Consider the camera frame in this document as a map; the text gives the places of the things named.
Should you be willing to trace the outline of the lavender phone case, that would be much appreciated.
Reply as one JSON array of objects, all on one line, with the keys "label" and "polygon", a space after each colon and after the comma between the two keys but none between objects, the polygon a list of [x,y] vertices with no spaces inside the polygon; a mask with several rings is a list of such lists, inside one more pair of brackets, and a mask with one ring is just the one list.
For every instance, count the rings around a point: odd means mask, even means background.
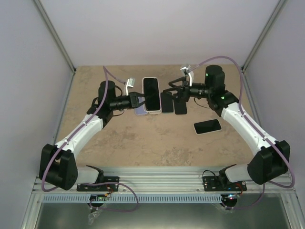
[{"label": "lavender phone case", "polygon": [[135,109],[135,114],[136,115],[147,115],[148,112],[144,109],[143,106],[141,106],[141,107],[138,107]]}]

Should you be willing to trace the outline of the blue phone black screen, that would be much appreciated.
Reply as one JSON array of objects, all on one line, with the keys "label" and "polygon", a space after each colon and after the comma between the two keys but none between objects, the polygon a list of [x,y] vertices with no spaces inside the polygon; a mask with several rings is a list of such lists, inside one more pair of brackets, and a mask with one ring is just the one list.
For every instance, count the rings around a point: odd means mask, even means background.
[{"label": "blue phone black screen", "polygon": [[173,97],[171,93],[161,93],[161,109],[162,113],[168,114],[174,112]]}]

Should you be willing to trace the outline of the white phone case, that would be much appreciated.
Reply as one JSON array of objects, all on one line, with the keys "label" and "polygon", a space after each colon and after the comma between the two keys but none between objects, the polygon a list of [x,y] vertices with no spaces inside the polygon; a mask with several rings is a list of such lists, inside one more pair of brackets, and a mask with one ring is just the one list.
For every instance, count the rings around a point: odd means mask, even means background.
[{"label": "white phone case", "polygon": [[151,115],[158,115],[161,112],[162,112],[161,110],[158,110],[158,111],[148,111],[148,113],[151,114]]}]

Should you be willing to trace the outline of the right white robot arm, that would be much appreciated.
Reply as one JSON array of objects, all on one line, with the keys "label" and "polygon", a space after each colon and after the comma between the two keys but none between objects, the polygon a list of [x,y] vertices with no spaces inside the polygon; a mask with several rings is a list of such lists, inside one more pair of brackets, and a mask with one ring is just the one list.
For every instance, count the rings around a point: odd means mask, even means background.
[{"label": "right white robot arm", "polygon": [[290,145],[278,141],[263,130],[244,110],[239,99],[225,88],[225,73],[219,65],[205,69],[204,83],[193,81],[190,67],[183,67],[183,77],[170,81],[164,92],[176,91],[176,101],[187,102],[191,97],[206,99],[213,111],[228,122],[248,144],[254,157],[247,165],[232,165],[219,172],[218,182],[223,190],[230,190],[236,182],[251,180],[262,185],[286,173]]}]

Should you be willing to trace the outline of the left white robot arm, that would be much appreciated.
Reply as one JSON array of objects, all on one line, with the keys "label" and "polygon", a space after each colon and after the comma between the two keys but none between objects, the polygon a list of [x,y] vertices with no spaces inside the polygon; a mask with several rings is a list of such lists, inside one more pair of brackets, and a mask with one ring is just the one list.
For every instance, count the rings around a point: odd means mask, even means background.
[{"label": "left white robot arm", "polygon": [[115,82],[103,81],[98,90],[98,97],[93,99],[81,123],[61,141],[43,147],[39,178],[44,192],[48,191],[45,183],[64,190],[78,184],[90,186],[93,190],[103,188],[103,171],[94,166],[78,167],[76,158],[90,139],[110,122],[114,111],[135,109],[144,104],[139,101],[143,94],[128,91],[133,88],[134,82],[135,79],[129,78],[121,90],[121,95],[117,96],[118,86]]}]

